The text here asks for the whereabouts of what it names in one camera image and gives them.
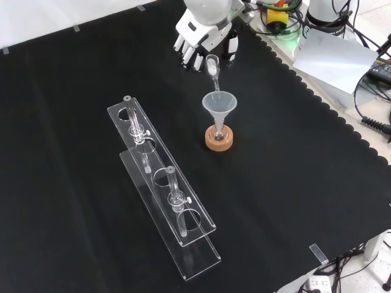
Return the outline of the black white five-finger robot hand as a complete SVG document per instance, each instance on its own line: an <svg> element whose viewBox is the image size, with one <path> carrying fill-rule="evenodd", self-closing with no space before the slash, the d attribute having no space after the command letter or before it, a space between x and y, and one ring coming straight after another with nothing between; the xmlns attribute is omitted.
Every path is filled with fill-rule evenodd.
<svg viewBox="0 0 391 293"><path fill-rule="evenodd" d="M201 72L205 66L206 56L217 47L226 66L234 61L238 50L239 39L231 22L218 26L198 22L190 10L186 10L175 29L178 37L173 49L181 56L181 65L195 72Z"/></svg>

